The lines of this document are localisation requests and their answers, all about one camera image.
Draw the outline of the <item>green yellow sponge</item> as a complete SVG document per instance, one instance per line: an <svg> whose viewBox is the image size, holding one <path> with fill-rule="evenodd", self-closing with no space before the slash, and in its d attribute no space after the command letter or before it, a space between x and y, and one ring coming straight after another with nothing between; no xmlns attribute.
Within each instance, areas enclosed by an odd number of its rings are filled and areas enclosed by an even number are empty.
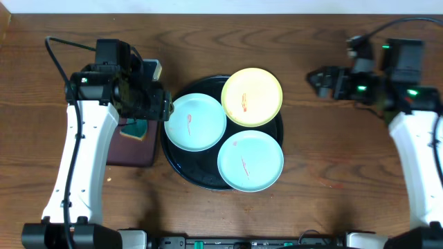
<svg viewBox="0 0 443 249"><path fill-rule="evenodd" d="M118 125L120 134L124 137L142 141L145 139L148 122L146 120L127 119L126 123Z"/></svg>

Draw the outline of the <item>light green plate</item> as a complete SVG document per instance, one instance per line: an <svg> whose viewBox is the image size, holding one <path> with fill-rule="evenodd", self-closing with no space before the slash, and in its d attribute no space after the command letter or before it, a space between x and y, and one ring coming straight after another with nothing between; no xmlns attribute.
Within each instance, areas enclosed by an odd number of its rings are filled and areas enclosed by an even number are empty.
<svg viewBox="0 0 443 249"><path fill-rule="evenodd" d="M272 186L284 167L281 146L256 130L238 132L221 146L217 167L222 179L241 192L259 192Z"/></svg>
<svg viewBox="0 0 443 249"><path fill-rule="evenodd" d="M219 101L203 93L190 93L173 102L174 111L164 123L170 142L185 151L213 147L225 133L227 117Z"/></svg>

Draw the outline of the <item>light green plate front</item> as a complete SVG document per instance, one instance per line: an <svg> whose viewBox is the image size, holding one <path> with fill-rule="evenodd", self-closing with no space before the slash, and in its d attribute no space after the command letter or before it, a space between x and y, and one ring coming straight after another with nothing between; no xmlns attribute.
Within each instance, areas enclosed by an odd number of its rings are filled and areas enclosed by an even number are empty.
<svg viewBox="0 0 443 249"><path fill-rule="evenodd" d="M272 186L284 167L281 146L256 130L238 132L221 146L217 167L222 179L241 192L259 192Z"/></svg>

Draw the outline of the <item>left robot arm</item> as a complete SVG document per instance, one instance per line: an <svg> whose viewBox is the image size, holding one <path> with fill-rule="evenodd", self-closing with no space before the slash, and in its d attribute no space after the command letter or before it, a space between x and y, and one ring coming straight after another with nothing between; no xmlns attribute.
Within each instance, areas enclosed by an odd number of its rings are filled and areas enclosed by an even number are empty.
<svg viewBox="0 0 443 249"><path fill-rule="evenodd" d="M130 44L99 39L95 60L65 75L67 130L55 187L39 223L23 226L25 248L149 248L135 228L102 224L102 186L109 147L121 118L165 122L172 96L159 83L162 67Z"/></svg>

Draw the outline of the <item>yellow plate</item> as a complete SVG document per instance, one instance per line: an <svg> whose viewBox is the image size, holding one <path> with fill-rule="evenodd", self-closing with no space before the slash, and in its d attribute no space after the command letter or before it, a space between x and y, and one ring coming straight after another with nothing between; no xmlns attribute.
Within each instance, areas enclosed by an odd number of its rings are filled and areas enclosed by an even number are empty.
<svg viewBox="0 0 443 249"><path fill-rule="evenodd" d="M243 127L259 127L279 113L283 101L278 79L261 68L232 74L221 90L221 105L228 118Z"/></svg>

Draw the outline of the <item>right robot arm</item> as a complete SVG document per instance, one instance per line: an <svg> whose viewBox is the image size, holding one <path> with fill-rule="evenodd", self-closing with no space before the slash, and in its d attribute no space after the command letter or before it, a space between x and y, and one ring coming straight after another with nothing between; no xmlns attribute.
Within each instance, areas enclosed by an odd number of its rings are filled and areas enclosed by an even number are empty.
<svg viewBox="0 0 443 249"><path fill-rule="evenodd" d="M410 210L410 230L395 237L346 232L338 248L442 247L442 101L422 86L424 42L387 39L381 75L368 39L349 41L353 65L322 66L307 74L317 96L368 106L388 126L399 154Z"/></svg>

